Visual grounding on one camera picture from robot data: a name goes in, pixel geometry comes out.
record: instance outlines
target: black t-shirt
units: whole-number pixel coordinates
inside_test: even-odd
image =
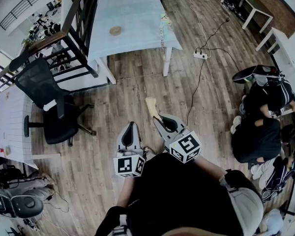
[[[280,121],[264,118],[264,124],[255,126],[255,118],[243,119],[232,136],[233,154],[240,163],[257,163],[263,157],[265,161],[275,158],[281,151]]]
[[[231,187],[257,193],[240,171],[226,174]],[[96,236],[107,236],[127,214],[133,236],[161,236],[179,227],[194,227],[229,236],[243,235],[226,187],[193,162],[182,164],[163,153],[148,161],[137,178],[130,205],[111,208]]]
[[[277,85],[261,87],[256,83],[250,89],[249,95],[244,100],[244,109],[253,113],[265,104],[270,111],[276,112],[289,104],[294,99],[291,84],[283,80]]]

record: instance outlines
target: small object on table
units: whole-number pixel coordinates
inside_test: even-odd
[[[121,33],[121,27],[120,26],[114,26],[109,30],[109,33],[112,36],[118,36]]]
[[[11,154],[11,148],[10,148],[10,146],[6,146],[6,147],[5,147],[5,154],[6,154],[6,155]]]

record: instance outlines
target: white shoe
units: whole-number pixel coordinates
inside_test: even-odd
[[[241,124],[241,116],[236,116],[233,120],[233,125],[231,126],[231,134],[235,134],[236,127]]]

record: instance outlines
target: desk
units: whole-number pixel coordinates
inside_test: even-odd
[[[37,169],[34,159],[59,158],[60,154],[31,154],[31,136],[25,137],[23,129],[25,116],[31,116],[31,106],[32,100],[16,85],[0,93],[0,156]]]
[[[269,38],[274,35],[275,36],[275,42],[274,44],[268,49],[268,53],[270,53],[275,46],[279,46],[284,56],[287,58],[288,65],[291,65],[292,67],[295,67],[295,58],[294,54],[289,48],[289,39],[285,35],[285,33],[281,32],[280,30],[276,28],[271,28],[269,33],[265,36],[265,38],[261,41],[261,43],[256,47],[256,51],[260,50],[260,48],[269,40]]]
[[[160,0],[98,0],[89,44],[88,65],[105,71],[108,79],[116,79],[109,70],[105,57],[117,53],[161,47],[161,14],[165,13]],[[109,30],[121,27],[112,36]],[[164,29],[165,60],[163,75],[167,76],[172,48],[182,50],[172,30]]]
[[[258,11],[258,12],[265,14],[269,17],[269,19],[266,21],[265,25],[261,28],[259,33],[263,32],[265,30],[265,28],[268,26],[268,24],[271,22],[271,20],[273,19],[273,15],[260,1],[258,1],[258,0],[245,0],[245,1],[247,3],[249,3],[249,5],[252,7],[252,11],[250,12],[246,22],[242,26],[242,29],[243,30],[246,29],[247,25],[249,24],[250,20],[254,16],[255,12]]]

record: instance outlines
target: sneaker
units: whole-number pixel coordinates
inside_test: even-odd
[[[245,115],[246,114],[246,110],[244,109],[244,98],[246,98],[246,94],[242,97],[241,99],[241,104],[239,106],[239,111],[242,115]]]
[[[236,116],[233,120],[233,125],[231,127],[231,134],[235,134],[236,127],[241,124],[241,116]]]

